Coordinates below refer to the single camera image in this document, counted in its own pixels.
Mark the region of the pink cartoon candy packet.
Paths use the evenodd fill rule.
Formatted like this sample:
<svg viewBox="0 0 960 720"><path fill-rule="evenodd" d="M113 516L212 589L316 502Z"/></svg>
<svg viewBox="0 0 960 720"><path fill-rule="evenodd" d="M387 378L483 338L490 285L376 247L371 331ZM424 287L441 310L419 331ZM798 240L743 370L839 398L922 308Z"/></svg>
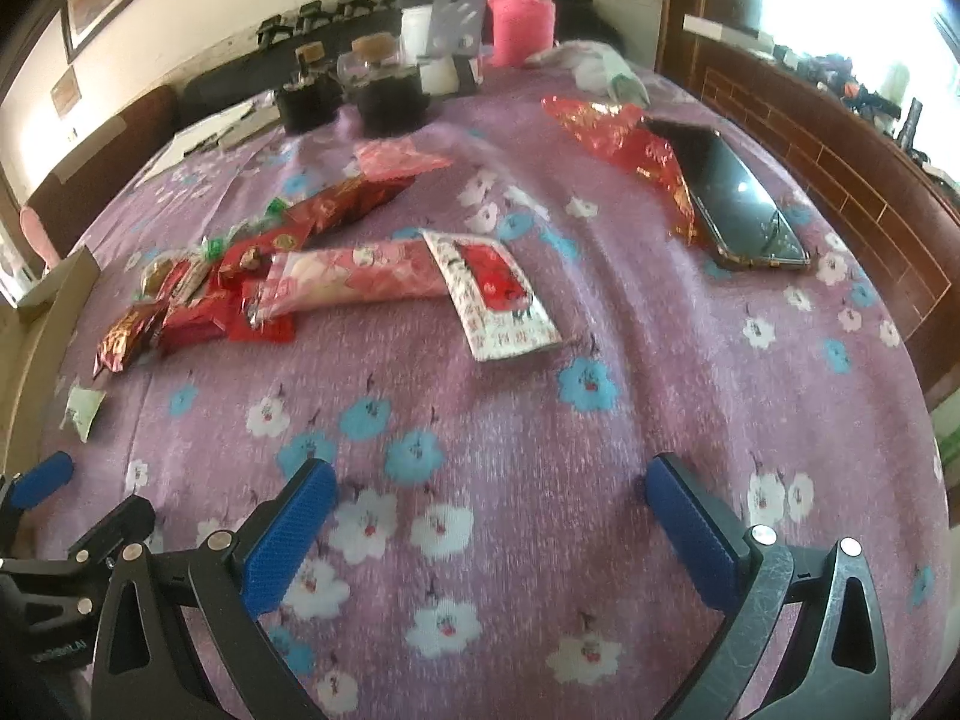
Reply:
<svg viewBox="0 0 960 720"><path fill-rule="evenodd" d="M267 277L244 288L252 325L332 305L445 298L448 287L423 239L275 255Z"/></svg>

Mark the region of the long red snack packet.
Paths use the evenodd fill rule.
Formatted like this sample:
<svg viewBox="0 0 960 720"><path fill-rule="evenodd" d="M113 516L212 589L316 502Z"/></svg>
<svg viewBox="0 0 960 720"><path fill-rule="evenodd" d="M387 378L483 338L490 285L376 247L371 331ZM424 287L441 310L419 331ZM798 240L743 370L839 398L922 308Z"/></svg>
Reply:
<svg viewBox="0 0 960 720"><path fill-rule="evenodd" d="M358 223L364 216L397 199L413 184L413 176L384 181L371 181L366 176L350 177L291 205L283 211L283 216L288 223L306 229L309 238L313 238Z"/></svg>

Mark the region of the dark red gold snack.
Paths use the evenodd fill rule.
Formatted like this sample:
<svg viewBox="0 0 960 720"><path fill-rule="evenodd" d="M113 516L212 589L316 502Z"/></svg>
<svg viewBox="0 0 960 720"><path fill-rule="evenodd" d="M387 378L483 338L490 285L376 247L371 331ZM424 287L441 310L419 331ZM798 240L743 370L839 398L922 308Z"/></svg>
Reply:
<svg viewBox="0 0 960 720"><path fill-rule="evenodd" d="M159 302L131 305L104 333L93 361L93 379L103 372L120 374L127 371L155 343L160 333L166 307Z"/></svg>

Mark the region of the black smartphone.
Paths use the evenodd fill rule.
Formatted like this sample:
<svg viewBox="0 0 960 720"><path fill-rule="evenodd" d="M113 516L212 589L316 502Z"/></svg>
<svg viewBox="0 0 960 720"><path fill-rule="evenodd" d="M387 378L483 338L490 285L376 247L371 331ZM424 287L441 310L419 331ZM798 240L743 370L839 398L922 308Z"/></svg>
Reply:
<svg viewBox="0 0 960 720"><path fill-rule="evenodd" d="M651 119L647 128L674 151L715 259L739 270L805 270L799 236L719 130Z"/></svg>

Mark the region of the pink water bottle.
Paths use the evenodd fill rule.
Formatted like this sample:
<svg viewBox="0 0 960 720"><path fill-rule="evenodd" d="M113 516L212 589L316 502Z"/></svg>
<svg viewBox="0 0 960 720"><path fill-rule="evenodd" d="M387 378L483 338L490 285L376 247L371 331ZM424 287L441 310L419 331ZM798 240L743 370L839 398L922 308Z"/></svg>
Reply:
<svg viewBox="0 0 960 720"><path fill-rule="evenodd" d="M488 0L493 16L495 67L522 67L532 55L553 47L553 0Z"/></svg>

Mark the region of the red foil bag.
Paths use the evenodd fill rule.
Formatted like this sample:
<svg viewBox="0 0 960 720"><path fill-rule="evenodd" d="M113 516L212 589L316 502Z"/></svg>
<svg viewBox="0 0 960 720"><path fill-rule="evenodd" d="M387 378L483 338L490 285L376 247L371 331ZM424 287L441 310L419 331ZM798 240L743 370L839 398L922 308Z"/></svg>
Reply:
<svg viewBox="0 0 960 720"><path fill-rule="evenodd" d="M588 103L547 96L544 111L597 160L655 185L677 208L675 231L691 244L697 237L697 212L670 143L649 128L651 119L634 104Z"/></svg>

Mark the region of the black sofa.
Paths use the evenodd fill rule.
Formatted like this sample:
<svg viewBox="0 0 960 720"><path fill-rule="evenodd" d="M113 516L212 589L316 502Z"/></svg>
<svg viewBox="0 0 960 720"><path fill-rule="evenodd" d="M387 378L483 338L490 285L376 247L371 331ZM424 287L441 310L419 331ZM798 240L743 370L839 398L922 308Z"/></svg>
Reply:
<svg viewBox="0 0 960 720"><path fill-rule="evenodd" d="M322 0L301 5L293 16L274 15L256 31L256 47L221 60L185 83L179 93L179 117L193 124L269 89L296 82L302 75L335 68L358 37L375 32L400 34L404 8L431 0Z"/></svg>

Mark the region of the green clear candy packet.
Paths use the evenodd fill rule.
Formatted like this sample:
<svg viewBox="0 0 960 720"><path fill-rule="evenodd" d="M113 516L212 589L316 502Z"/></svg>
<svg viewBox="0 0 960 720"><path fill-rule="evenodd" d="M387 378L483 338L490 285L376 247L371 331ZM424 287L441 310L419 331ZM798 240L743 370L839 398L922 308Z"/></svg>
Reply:
<svg viewBox="0 0 960 720"><path fill-rule="evenodd" d="M290 210L291 205L280 197L275 197L267 203L259 216L249 216L240 221L235 226L231 226L228 231L215 236L203 238L200 243L200 253L207 262L216 262L223 259L226 250L241 241L256 238L260 234L272 231L275 227L281 226L286 221L286 211Z"/></svg>

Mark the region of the grey perforated stand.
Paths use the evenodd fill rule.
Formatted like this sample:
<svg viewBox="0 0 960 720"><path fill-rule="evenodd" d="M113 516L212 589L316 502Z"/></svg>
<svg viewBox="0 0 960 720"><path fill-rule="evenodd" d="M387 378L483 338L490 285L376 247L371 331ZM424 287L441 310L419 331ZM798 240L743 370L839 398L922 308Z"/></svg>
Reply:
<svg viewBox="0 0 960 720"><path fill-rule="evenodd" d="M477 57L487 0L433 0L425 55L430 59Z"/></svg>

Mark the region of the pale green snack packet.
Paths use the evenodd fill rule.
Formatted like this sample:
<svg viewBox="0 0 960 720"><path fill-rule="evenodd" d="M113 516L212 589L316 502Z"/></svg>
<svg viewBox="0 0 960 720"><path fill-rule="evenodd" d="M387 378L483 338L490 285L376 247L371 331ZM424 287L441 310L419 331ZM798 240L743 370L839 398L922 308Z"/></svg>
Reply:
<svg viewBox="0 0 960 720"><path fill-rule="evenodd" d="M86 444L89 436L91 436L94 420L98 416L105 399L106 394L103 390L73 385L68 392L67 403L65 403L62 427L73 427L78 439Z"/></svg>

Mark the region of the red bar snack packet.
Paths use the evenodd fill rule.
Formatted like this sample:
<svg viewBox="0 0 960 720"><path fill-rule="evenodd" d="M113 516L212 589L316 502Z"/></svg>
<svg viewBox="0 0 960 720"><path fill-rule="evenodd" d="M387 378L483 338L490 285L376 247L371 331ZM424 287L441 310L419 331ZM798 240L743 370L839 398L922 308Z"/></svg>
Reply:
<svg viewBox="0 0 960 720"><path fill-rule="evenodd" d="M206 294L190 304L171 307L161 323L158 348L163 355L229 337L242 319L241 300L229 291Z"/></svg>

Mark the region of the purple floral tablecloth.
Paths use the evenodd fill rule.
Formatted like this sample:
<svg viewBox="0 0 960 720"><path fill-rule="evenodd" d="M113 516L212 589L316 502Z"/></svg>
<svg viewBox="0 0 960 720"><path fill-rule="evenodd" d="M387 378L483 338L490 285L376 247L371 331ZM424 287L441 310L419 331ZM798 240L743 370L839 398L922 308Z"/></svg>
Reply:
<svg viewBox="0 0 960 720"><path fill-rule="evenodd" d="M306 458L342 499L267 632L334 718L649 718L718 627L633 483L679 454L752 523L864 548L916 712L940 674L947 501L901 322L866 252L745 135L732 145L811 252L719 268L675 206L544 111L573 83L500 71L418 135L449 164L329 236L368 257L422 227L498 239L560 330L473 359L445 299L325 307L288 344L220 340L103 379L36 518L59 557L129 494L155 544L234 527Z"/></svg>

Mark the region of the cardboard tray box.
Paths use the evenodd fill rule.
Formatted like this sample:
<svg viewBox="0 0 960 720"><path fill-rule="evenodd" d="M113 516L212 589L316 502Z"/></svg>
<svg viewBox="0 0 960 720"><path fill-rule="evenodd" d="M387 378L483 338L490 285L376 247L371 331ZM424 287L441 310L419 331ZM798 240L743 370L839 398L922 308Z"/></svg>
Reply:
<svg viewBox="0 0 960 720"><path fill-rule="evenodd" d="M86 247L47 273L16 307L2 301L2 472L39 461L47 411L71 333L99 278Z"/></svg>

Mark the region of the white red snack packet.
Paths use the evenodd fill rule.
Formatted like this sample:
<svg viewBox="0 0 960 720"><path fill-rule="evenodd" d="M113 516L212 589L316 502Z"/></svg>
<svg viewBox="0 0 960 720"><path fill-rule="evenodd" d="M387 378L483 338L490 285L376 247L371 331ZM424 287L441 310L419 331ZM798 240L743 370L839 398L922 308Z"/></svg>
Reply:
<svg viewBox="0 0 960 720"><path fill-rule="evenodd" d="M448 287L473 359L504 361L562 343L526 273L500 241L426 229L421 237Z"/></svg>

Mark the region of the white paper sheet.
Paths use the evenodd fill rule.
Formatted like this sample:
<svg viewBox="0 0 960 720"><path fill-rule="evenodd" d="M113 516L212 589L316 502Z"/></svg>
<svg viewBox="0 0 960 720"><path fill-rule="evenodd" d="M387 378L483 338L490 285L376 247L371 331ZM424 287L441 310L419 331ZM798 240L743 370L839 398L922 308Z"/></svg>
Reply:
<svg viewBox="0 0 960 720"><path fill-rule="evenodd" d="M143 184L169 171L192 154L208 151L220 153L235 148L264 130L274 128L279 121L280 113L273 91L265 91L228 109L208 115L176 133L171 142L145 167L135 184Z"/></svg>

